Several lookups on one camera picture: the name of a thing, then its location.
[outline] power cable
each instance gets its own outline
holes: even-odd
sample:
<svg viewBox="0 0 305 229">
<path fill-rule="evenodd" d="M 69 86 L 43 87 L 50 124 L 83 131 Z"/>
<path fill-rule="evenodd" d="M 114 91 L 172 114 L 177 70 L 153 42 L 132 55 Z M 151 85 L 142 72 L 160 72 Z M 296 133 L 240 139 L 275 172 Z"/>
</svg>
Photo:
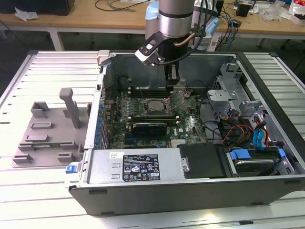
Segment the power cable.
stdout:
<svg viewBox="0 0 305 229">
<path fill-rule="evenodd" d="M 30 48 L 28 47 L 28 45 L 26 45 L 17 35 L 16 33 L 14 33 L 1 19 L 0 22 L 2 25 L 4 25 L 5 28 L 7 28 L 12 34 L 14 34 L 14 36 L 20 41 L 20 43 L 22 44 L 22 46 L 24 48 L 26 48 L 28 51 L 30 50 Z"/>
<path fill-rule="evenodd" d="M 305 56 L 300 60 L 300 62 L 296 65 L 294 72 L 297 70 L 297 68 L 300 66 L 300 64 L 305 60 Z"/>
<path fill-rule="evenodd" d="M 98 8 L 99 10 L 102 10 L 102 11 L 124 11 L 126 9 L 130 9 L 130 7 L 133 7 L 133 6 L 137 6 L 137 5 L 140 5 L 140 4 L 143 4 L 143 3 L 146 3 L 146 2 L 149 2 L 150 0 L 146 0 L 146 1 L 143 1 L 143 2 L 139 2 L 139 3 L 136 3 L 136 4 L 133 4 L 131 6 L 127 6 L 127 7 L 124 7 L 124 8 L 117 8 L 117 7 L 114 7 L 112 4 L 119 1 L 119 0 L 115 0 L 115 1 L 112 1 L 112 2 L 108 2 L 109 6 L 112 8 L 112 10 L 108 10 L 108 9 L 103 9 L 103 8 L 100 8 L 97 6 L 97 3 L 99 3 L 101 0 L 97 0 L 94 4 L 94 6 L 96 8 Z"/>
</svg>

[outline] warning label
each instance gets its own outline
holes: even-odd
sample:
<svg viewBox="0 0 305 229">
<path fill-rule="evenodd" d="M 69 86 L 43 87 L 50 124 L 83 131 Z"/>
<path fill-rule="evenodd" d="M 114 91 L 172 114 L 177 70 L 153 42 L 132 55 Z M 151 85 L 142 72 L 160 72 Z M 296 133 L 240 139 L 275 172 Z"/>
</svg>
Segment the warning label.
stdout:
<svg viewBox="0 0 305 229">
<path fill-rule="evenodd" d="M 124 155 L 123 180 L 146 181 L 160 180 L 160 168 L 157 154 Z"/>
</svg>

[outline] motherboard chip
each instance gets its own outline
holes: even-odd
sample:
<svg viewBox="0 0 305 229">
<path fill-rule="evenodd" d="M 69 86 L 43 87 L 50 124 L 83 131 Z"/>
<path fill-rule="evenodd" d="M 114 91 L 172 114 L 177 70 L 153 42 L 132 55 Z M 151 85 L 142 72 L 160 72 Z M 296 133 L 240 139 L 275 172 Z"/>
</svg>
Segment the motherboard chip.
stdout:
<svg viewBox="0 0 305 229">
<path fill-rule="evenodd" d="M 150 100 L 148 101 L 148 112 L 163 112 L 164 110 L 164 104 L 160 100 Z"/>
</svg>

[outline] blue tab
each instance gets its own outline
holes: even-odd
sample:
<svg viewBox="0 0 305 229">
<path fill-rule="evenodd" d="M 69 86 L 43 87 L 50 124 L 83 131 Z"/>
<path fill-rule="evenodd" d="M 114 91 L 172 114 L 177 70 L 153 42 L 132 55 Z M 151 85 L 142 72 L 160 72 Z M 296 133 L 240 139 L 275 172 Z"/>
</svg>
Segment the blue tab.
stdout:
<svg viewBox="0 0 305 229">
<path fill-rule="evenodd" d="M 71 165 L 66 166 L 66 173 L 67 174 L 77 173 L 77 166 L 71 166 Z"/>
<path fill-rule="evenodd" d="M 285 151 L 283 149 L 279 149 L 278 153 L 280 154 L 281 158 L 286 156 L 286 153 L 285 153 Z"/>
<path fill-rule="evenodd" d="M 232 152 L 230 152 L 232 160 L 236 159 L 250 159 L 251 156 L 246 149 L 235 149 Z"/>
</svg>

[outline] black plastic cover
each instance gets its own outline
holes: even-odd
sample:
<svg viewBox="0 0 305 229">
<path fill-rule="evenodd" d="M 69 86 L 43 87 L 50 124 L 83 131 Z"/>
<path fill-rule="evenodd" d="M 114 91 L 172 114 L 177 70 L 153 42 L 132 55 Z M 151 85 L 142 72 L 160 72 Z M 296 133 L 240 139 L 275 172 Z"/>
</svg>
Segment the black plastic cover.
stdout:
<svg viewBox="0 0 305 229">
<path fill-rule="evenodd" d="M 183 144 L 179 146 L 181 157 L 187 158 L 188 178 L 224 178 L 228 177 L 222 159 L 214 144 Z"/>
</svg>

